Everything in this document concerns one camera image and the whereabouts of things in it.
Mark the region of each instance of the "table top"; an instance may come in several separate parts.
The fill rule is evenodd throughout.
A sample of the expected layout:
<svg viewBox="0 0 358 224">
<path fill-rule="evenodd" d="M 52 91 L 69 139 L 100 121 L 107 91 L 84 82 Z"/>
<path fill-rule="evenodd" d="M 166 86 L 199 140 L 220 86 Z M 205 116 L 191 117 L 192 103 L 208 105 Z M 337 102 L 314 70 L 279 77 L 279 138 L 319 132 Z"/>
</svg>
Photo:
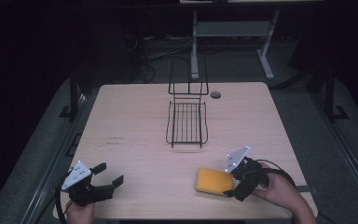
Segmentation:
<svg viewBox="0 0 358 224">
<path fill-rule="evenodd" d="M 120 175 L 124 184 L 113 199 L 96 204 L 95 216 L 113 219 L 290 218 L 287 210 L 255 196 L 240 202 L 197 192 L 198 169 L 224 170 L 227 154 L 250 146 L 248 157 L 277 163 L 298 186 L 307 185 L 282 121 L 264 83 L 210 83 L 220 99 L 205 102 L 208 142 L 174 145 L 166 141 L 172 95 L 168 84 L 101 87 L 77 147 L 72 166 L 107 169 L 92 178 L 108 185 Z M 317 208 L 309 192 L 301 193 Z M 62 204 L 69 201 L 62 194 Z"/>
</svg>

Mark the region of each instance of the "sponge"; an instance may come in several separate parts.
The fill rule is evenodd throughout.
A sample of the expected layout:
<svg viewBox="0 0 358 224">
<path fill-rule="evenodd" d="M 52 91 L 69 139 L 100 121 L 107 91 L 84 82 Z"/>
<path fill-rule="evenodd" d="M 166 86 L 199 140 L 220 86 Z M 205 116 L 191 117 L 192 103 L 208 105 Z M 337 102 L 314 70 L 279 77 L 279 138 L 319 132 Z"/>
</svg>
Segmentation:
<svg viewBox="0 0 358 224">
<path fill-rule="evenodd" d="M 232 175 L 223 171 L 199 168 L 196 190 L 226 196 L 223 192 L 232 189 Z"/>
</svg>

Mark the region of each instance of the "hand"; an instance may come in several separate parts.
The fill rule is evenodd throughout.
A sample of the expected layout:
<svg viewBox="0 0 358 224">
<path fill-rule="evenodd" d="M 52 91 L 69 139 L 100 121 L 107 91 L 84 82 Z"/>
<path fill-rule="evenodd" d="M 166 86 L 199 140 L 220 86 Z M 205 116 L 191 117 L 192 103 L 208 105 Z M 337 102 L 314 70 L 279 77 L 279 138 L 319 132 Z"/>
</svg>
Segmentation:
<svg viewBox="0 0 358 224">
<path fill-rule="evenodd" d="M 91 224 L 94 220 L 95 203 L 89 203 L 84 207 L 76 203 L 68 203 L 66 207 L 69 224 Z"/>
<path fill-rule="evenodd" d="M 261 165 L 263 168 L 269 168 L 265 163 L 261 162 Z M 267 175 L 269 178 L 267 189 L 255 189 L 252 194 L 289 210 L 293 214 L 296 224 L 316 224 L 312 209 L 296 188 L 281 175 L 272 173 L 267 173 Z"/>
</svg>

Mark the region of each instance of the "wire rack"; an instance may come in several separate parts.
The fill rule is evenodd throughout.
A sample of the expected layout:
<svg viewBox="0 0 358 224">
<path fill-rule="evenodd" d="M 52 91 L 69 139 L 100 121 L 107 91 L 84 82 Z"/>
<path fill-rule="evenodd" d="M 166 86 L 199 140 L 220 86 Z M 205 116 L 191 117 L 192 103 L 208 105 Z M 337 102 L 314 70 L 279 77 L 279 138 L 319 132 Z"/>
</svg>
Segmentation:
<svg viewBox="0 0 358 224">
<path fill-rule="evenodd" d="M 206 123 L 206 104 L 202 95 L 209 94 L 208 78 L 199 77 L 192 80 L 188 72 L 186 82 L 178 87 L 175 80 L 175 59 L 172 58 L 170 85 L 168 93 L 173 96 L 170 101 L 166 140 L 171 146 L 175 144 L 199 144 L 202 147 L 208 141 Z"/>
</svg>

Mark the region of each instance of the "dark background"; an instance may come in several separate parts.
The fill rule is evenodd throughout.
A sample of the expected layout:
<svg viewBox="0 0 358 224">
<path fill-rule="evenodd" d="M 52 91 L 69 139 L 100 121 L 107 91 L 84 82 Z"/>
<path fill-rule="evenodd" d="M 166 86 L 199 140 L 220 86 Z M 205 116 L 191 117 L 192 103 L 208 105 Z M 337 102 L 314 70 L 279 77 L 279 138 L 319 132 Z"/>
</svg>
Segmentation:
<svg viewBox="0 0 358 224">
<path fill-rule="evenodd" d="M 312 10 L 284 8 L 274 38 L 303 34 L 292 66 L 302 70 L 319 61 L 329 64 L 358 104 L 358 4 L 336 2 Z M 78 73 L 82 91 L 133 78 L 131 67 L 138 63 L 140 52 L 127 53 L 125 43 L 129 43 L 123 34 L 139 37 L 139 15 L 78 14 L 68 6 L 80 4 L 0 1 L 0 189 L 54 93 L 72 72 Z M 252 10 L 248 15 L 260 16 Z M 141 18 L 145 35 L 191 34 L 188 12 L 144 13 Z M 101 47 L 106 45 L 114 50 Z M 121 75 L 108 76 L 112 70 L 122 71 Z"/>
</svg>

